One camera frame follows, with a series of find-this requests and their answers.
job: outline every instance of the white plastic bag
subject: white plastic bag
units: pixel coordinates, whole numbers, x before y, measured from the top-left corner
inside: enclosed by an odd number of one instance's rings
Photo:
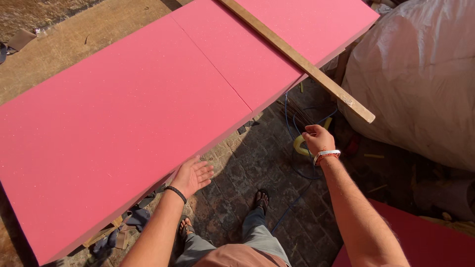
[[[343,88],[376,115],[339,105],[371,139],[475,172],[475,1],[411,0],[356,46]]]

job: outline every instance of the red foam sheet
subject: red foam sheet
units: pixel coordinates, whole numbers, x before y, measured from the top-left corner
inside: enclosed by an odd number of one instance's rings
[[[0,179],[39,264],[250,113],[170,16],[2,105]]]
[[[450,228],[370,200],[378,213],[388,220],[396,233],[404,254],[413,267],[475,266],[475,238]],[[343,246],[333,267],[351,267]]]
[[[361,0],[237,1],[317,67],[378,18]],[[253,115],[303,78],[298,67],[215,0],[195,0],[171,15]]]

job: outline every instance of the brown shirt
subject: brown shirt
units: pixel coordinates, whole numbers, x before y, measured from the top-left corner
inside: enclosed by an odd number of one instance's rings
[[[279,257],[242,244],[221,246],[202,257],[194,267],[287,267]]]

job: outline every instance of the hairy arm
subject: hairy arm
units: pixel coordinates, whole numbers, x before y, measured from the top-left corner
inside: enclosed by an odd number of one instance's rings
[[[323,127],[311,125],[306,127],[306,131],[316,134],[304,134],[312,154],[335,149],[333,136]],[[324,157],[320,165],[352,266],[392,264],[408,267],[409,263],[398,240],[358,189],[342,163],[329,156]]]
[[[206,167],[207,162],[198,160],[199,157],[196,156],[185,162],[170,184],[186,199],[211,183],[213,166]],[[167,267],[183,206],[184,202],[177,193],[166,190],[143,233],[122,261],[121,267]]]

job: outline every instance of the black braided bracelet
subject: black braided bracelet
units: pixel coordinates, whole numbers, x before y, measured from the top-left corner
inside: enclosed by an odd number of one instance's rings
[[[185,198],[185,196],[183,196],[183,194],[180,192],[180,190],[174,188],[173,186],[167,186],[167,187],[165,187],[165,190],[167,190],[167,189],[170,189],[170,190],[172,190],[173,192],[177,193],[177,194],[181,197],[181,199],[183,199],[183,202],[185,202],[185,205],[186,205],[186,198]]]

